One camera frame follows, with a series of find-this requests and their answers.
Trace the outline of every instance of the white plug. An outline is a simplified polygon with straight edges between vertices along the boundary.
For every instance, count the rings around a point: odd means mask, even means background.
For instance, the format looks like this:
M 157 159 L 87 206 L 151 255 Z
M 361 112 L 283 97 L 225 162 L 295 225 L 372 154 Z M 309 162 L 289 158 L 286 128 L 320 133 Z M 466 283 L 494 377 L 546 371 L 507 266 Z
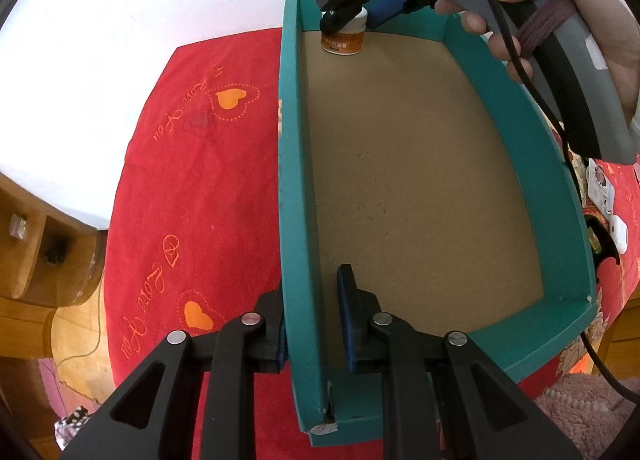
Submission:
M 618 215 L 613 215 L 609 220 L 609 234 L 616 244 L 616 249 L 623 255 L 626 253 L 627 239 L 626 239 L 626 224 Z

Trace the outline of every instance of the white jar lid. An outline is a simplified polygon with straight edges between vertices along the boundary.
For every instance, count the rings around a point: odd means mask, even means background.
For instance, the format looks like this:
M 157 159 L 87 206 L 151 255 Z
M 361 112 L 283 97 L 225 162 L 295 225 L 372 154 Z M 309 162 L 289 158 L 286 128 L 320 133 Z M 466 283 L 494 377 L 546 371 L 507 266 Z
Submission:
M 342 34 L 354 34 L 364 32 L 367 25 L 367 10 L 363 7 L 360 12 L 355 15 L 353 20 L 350 20 L 343 28 L 340 29 Z

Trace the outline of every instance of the pink fluffy blanket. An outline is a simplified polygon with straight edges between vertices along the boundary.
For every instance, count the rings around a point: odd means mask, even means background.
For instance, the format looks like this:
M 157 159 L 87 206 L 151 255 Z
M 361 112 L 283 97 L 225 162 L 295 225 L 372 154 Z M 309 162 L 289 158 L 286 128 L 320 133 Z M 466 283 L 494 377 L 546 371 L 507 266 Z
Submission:
M 640 392 L 640 379 L 622 382 Z M 540 409 L 574 441 L 585 460 L 597 460 L 634 410 L 602 376 L 568 374 L 536 399 Z

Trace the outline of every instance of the orange jar label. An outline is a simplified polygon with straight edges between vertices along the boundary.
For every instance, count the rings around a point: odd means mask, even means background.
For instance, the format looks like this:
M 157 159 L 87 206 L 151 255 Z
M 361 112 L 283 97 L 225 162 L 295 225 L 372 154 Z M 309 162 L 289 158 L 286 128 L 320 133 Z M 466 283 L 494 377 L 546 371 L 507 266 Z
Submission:
M 353 34 L 336 33 L 332 36 L 325 36 L 323 34 L 320 38 L 320 44 L 324 50 L 344 55 L 357 54 L 360 52 L 363 42 L 364 31 Z

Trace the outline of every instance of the wooden cabinet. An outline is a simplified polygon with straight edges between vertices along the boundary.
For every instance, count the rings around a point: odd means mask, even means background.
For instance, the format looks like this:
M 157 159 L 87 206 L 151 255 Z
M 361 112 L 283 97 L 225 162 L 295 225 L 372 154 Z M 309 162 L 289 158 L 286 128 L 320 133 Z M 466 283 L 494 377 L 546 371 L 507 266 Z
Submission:
M 0 357 L 52 357 L 55 309 L 0 297 Z
M 57 460 L 53 425 L 58 416 L 49 407 L 38 361 L 0 357 L 0 393 L 20 434 L 43 459 Z
M 13 235 L 12 218 L 22 222 Z M 104 231 L 0 174 L 0 297 L 52 308 L 83 303 L 100 281 L 105 246 Z

